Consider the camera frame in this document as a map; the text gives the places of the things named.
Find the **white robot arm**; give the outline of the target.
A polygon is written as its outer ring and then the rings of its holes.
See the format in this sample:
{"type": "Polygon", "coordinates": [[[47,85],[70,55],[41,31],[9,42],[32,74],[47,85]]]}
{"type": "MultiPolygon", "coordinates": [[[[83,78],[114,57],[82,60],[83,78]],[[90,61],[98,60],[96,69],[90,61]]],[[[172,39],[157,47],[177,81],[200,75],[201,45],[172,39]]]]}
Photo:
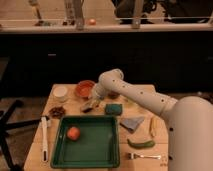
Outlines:
{"type": "Polygon", "coordinates": [[[164,120],[168,130],[168,171],[213,171],[213,105],[200,97],[177,100],[124,81],[120,69],[103,72],[91,98],[110,92],[127,97],[164,120]]]}

